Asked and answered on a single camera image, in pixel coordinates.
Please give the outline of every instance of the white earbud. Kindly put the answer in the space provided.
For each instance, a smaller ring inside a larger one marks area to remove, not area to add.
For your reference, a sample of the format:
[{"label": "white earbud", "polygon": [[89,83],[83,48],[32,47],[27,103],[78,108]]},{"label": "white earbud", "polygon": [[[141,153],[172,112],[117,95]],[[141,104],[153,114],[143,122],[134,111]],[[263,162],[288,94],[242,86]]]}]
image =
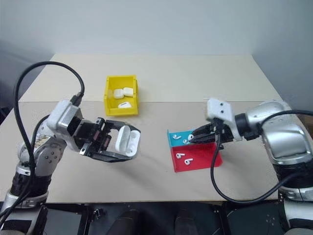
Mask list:
[{"label": "white earbud", "polygon": [[188,136],[188,140],[189,140],[189,141],[191,141],[193,138],[194,138],[194,135],[192,135],[192,134],[190,134],[190,135]]},{"label": "white earbud", "polygon": [[176,154],[176,157],[179,159],[179,158],[181,158],[182,156],[185,156],[185,154],[184,153],[177,153]]},{"label": "white earbud", "polygon": [[180,138],[181,138],[181,136],[173,135],[173,139],[175,139],[175,140],[178,140]]},{"label": "white earbud", "polygon": [[186,159],[184,162],[186,165],[189,165],[191,161],[193,161],[194,159],[193,158],[189,158],[189,159]]}]

